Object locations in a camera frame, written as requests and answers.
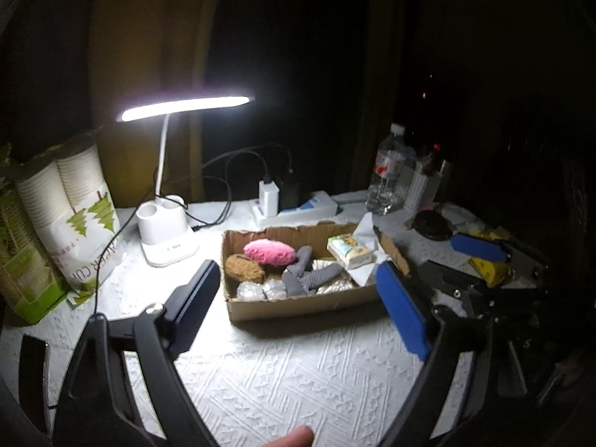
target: yellow package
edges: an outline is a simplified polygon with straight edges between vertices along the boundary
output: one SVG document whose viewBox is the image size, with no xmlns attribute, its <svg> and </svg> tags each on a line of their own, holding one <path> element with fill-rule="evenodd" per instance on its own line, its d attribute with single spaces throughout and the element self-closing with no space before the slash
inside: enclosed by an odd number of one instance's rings
<svg viewBox="0 0 596 447">
<path fill-rule="evenodd" d="M 505 237 L 503 234 L 498 234 L 496 231 L 488 234 L 483 234 L 478 230 L 472 229 L 470 235 L 474 237 L 484 238 L 486 240 L 501 240 Z M 486 281 L 488 287 L 495 287 L 502 284 L 505 280 L 509 279 L 511 275 L 511 269 L 506 262 L 489 262 L 488 260 L 479 259 L 478 257 L 472 257 L 470 259 L 472 267 L 480 274 L 480 276 Z"/>
</svg>

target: white tablecloth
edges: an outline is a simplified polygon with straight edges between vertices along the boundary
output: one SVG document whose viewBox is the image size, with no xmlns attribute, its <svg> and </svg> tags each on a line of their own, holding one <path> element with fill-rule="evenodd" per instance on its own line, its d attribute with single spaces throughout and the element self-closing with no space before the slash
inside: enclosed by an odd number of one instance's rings
<svg viewBox="0 0 596 447">
<path fill-rule="evenodd" d="M 362 195 L 346 194 L 342 199 Z M 223 203 L 191 206 L 191 213 L 215 219 Z M 358 222 L 364 203 L 347 204 L 334 220 Z M 123 218 L 130 210 L 119 210 Z M 467 256 L 448 242 L 430 242 L 400 226 L 408 215 L 395 212 L 375 218 L 416 263 L 432 259 L 471 273 Z M 109 319 L 138 314 L 150 303 L 165 301 L 187 283 L 205 259 L 220 262 L 222 231 L 256 230 L 246 202 L 233 203 L 223 224 L 198 232 L 201 245 L 191 258 L 162 269 L 147 264 L 138 232 L 131 228 L 127 256 L 101 287 L 99 310 Z M 454 302 L 445 297 L 453 306 Z M 60 304 L 39 324 L 17 327 L 7 311 L 0 337 L 0 373 L 17 396 L 17 363 L 23 334 L 50 343 L 49 399 L 58 400 L 64 373 L 92 301 L 73 310 Z M 127 359 L 131 383 L 147 429 L 161 430 L 148 399 L 136 356 Z M 408 353 L 380 303 L 303 318 L 230 324 L 221 291 L 213 301 L 191 350 L 176 366 L 193 403 L 220 445 L 257 447 L 299 424 L 310 425 L 315 445 L 376 445 L 405 400 L 421 362 Z M 448 401 L 435 433 L 451 428 L 470 367 L 462 355 Z"/>
</svg>

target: desk lamp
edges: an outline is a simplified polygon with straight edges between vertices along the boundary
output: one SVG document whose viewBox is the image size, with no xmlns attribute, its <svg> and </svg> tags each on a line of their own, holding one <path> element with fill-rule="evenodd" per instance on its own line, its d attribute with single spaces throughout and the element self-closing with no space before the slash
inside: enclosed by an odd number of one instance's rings
<svg viewBox="0 0 596 447">
<path fill-rule="evenodd" d="M 162 197 L 163 164 L 170 115 L 177 112 L 235 107 L 252 101 L 244 93 L 196 93 L 188 98 L 160 96 L 127 108 L 117 121 L 128 122 L 147 117 L 164 116 L 159 142 L 159 162 L 155 182 L 155 198 L 136 210 L 141 233 L 141 244 L 147 262 L 154 267 L 165 267 L 194 255 L 199 242 L 188 224 L 184 199 L 178 195 Z"/>
</svg>

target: blue gripper pad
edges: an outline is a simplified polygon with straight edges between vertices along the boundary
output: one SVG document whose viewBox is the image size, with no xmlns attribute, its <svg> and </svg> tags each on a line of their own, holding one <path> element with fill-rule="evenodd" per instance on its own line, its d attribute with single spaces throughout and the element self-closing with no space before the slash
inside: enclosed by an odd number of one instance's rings
<svg viewBox="0 0 596 447">
<path fill-rule="evenodd" d="M 435 321 L 430 301 L 410 294 L 403 276 L 390 261 L 383 262 L 377 269 L 377 291 L 408 351 L 426 360 L 430 353 L 428 322 Z"/>
<path fill-rule="evenodd" d="M 478 257 L 489 262 L 505 262 L 507 260 L 507 252 L 501 248 L 499 242 L 466 234 L 455 234 L 449 242 L 453 250 L 472 257 Z"/>
</svg>

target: pen holder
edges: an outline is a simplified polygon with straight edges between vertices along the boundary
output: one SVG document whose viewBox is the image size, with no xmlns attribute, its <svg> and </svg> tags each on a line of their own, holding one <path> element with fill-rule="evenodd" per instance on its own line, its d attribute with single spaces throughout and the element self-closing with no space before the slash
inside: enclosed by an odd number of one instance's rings
<svg viewBox="0 0 596 447">
<path fill-rule="evenodd" d="M 184 200 L 168 195 L 142 204 L 136 211 L 141 241 L 146 245 L 168 242 L 187 233 L 188 221 Z"/>
</svg>

